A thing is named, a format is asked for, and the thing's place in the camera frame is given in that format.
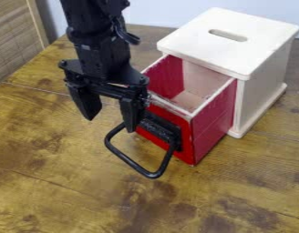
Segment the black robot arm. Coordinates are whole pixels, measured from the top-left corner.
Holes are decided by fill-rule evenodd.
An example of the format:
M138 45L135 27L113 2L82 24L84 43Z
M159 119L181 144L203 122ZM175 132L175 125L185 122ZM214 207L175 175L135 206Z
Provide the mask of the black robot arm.
M102 111L102 97L119 101L125 127L137 130L145 118L150 78L130 64L130 47L142 39L126 28L130 0L60 0L76 59L60 61L66 85L86 119Z

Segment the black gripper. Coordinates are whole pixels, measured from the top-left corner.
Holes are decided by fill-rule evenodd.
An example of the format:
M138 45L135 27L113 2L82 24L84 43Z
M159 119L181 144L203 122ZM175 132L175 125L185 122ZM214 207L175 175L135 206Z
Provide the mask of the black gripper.
M70 35L78 58L60 61L71 97L84 118L102 111L100 96L121 99L127 131L133 133L150 106L149 78L130 63L130 46L141 43L135 35Z

